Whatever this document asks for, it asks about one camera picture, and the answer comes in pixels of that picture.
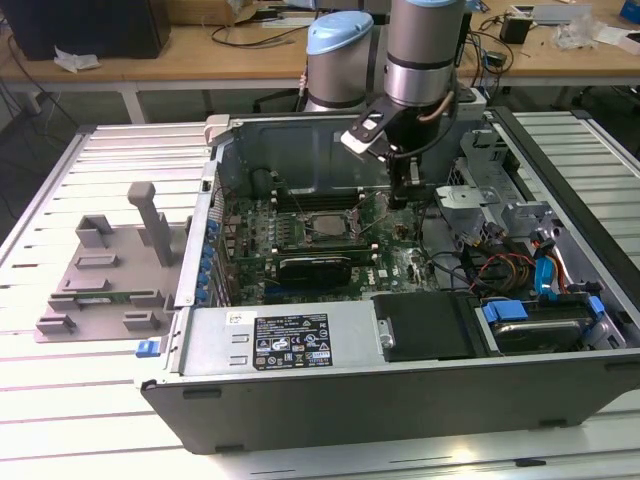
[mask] label sticker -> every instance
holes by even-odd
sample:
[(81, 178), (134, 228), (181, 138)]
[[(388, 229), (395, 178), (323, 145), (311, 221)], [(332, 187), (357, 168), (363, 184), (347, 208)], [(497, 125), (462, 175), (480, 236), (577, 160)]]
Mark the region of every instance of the label sticker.
[(80, 305), (92, 305), (94, 303), (111, 303), (110, 298), (76, 298), (76, 303)]
[(254, 313), (253, 367), (256, 370), (328, 367), (333, 364), (329, 322), (325, 313), (257, 318), (255, 312), (234, 313)]
[(251, 325), (258, 312), (227, 312), (227, 325)]

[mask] circuit board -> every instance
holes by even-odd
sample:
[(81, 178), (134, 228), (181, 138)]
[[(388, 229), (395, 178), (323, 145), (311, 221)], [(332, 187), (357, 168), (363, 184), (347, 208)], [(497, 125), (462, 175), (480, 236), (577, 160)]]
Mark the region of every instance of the circuit board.
[[(314, 203), (299, 196), (295, 203), (282, 208), (273, 199), (228, 202), (222, 228), (226, 261), (237, 274), (233, 305), (360, 300), (381, 292), (438, 290), (418, 247), (418, 205), (389, 210), (387, 194), (379, 191), (338, 202)], [(285, 284), (285, 267), (306, 270), (318, 262), (331, 263), (331, 269), (304, 285), (297, 277)], [(340, 284), (333, 283), (336, 265), (346, 265), (348, 278)]]

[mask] motherboard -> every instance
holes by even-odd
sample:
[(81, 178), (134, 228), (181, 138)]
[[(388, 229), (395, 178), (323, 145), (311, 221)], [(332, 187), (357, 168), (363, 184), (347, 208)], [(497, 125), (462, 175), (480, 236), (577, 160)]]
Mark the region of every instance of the motherboard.
[[(422, 207), (392, 211), (384, 191), (325, 196), (274, 191), (257, 200), (230, 195), (217, 234), (209, 236), (221, 265), (199, 287), (227, 285), (227, 301), (221, 302), (227, 305), (438, 290), (418, 243)], [(220, 296), (201, 295), (201, 302), (215, 306)]]

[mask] blue tab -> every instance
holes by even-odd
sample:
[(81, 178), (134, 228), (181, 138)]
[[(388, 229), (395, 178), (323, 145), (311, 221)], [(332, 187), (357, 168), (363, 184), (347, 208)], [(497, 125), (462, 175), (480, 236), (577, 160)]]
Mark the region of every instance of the blue tab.
[(605, 308), (602, 304), (602, 300), (600, 300), (598, 297), (591, 296), (589, 297), (589, 300), (587, 300), (587, 303), (589, 305), (589, 308), (591, 308), (591, 311), (593, 312), (596, 320), (600, 320), (605, 314)]
[(215, 250), (211, 245), (205, 245), (204, 247), (202, 247), (202, 255), (207, 258), (213, 257), (214, 252)]
[(538, 295), (547, 295), (549, 300), (556, 300), (558, 298), (556, 292), (551, 290), (554, 269), (553, 262), (549, 258), (541, 257), (536, 260), (535, 289)]
[(205, 271), (211, 270), (211, 262), (206, 258), (203, 258), (200, 260), (200, 268)]
[(153, 340), (142, 340), (138, 344), (138, 349), (136, 350), (136, 357), (149, 358), (149, 357), (159, 357), (159, 356), (160, 356), (160, 342), (156, 342)]
[(496, 300), (482, 307), (488, 323), (512, 322), (529, 318), (520, 300)]
[(201, 288), (196, 288), (196, 300), (199, 302), (205, 302), (207, 300), (207, 298), (209, 298), (209, 294), (206, 292), (206, 290), (203, 290)]
[(205, 286), (209, 283), (209, 277), (207, 276), (206, 273), (199, 273), (198, 274), (198, 284)]

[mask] gray 3d printed part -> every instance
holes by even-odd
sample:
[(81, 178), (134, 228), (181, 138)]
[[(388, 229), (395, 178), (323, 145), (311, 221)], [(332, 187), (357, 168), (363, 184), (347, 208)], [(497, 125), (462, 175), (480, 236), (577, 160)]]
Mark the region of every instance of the gray 3d printed part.
[(147, 338), (168, 332), (184, 256), (183, 225), (169, 227), (153, 204), (150, 183), (130, 198), (145, 228), (111, 228), (102, 215), (83, 217), (80, 245), (49, 308), (36, 325), (38, 342)]

